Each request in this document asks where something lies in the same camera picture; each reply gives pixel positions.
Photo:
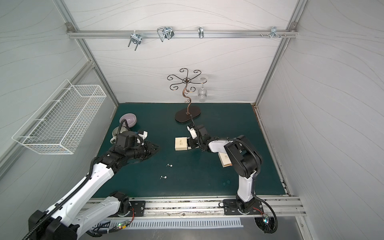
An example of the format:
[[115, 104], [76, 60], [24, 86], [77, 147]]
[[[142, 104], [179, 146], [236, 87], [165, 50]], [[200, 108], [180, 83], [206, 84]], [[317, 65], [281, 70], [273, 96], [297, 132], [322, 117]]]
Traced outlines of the cream drawer jewelry box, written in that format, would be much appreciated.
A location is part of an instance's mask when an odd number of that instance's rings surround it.
[[191, 150], [192, 148], [189, 146], [188, 140], [189, 140], [189, 138], [187, 138], [187, 137], [175, 138], [175, 150], [176, 151]]

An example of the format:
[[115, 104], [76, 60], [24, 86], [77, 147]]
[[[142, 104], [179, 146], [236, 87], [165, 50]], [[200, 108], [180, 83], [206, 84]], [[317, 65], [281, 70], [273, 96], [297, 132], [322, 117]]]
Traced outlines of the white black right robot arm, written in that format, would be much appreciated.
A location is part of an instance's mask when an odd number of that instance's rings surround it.
[[256, 201], [254, 178], [261, 171], [262, 157], [254, 145], [244, 135], [237, 138], [219, 138], [205, 135], [187, 137], [190, 149], [199, 148], [203, 152], [222, 153], [229, 157], [232, 167], [239, 176], [236, 195], [238, 209], [248, 211]]

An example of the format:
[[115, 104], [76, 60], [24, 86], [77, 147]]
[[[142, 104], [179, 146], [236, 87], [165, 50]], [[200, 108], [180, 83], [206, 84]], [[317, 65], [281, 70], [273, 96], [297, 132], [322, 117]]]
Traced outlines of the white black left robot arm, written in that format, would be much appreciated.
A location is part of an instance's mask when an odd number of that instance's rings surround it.
[[146, 140], [147, 132], [117, 134], [115, 144], [91, 161], [88, 174], [45, 211], [35, 211], [28, 220], [25, 240], [77, 240], [109, 216], [134, 214], [129, 197], [115, 191], [101, 203], [81, 212], [90, 198], [123, 167], [154, 156], [159, 146]]

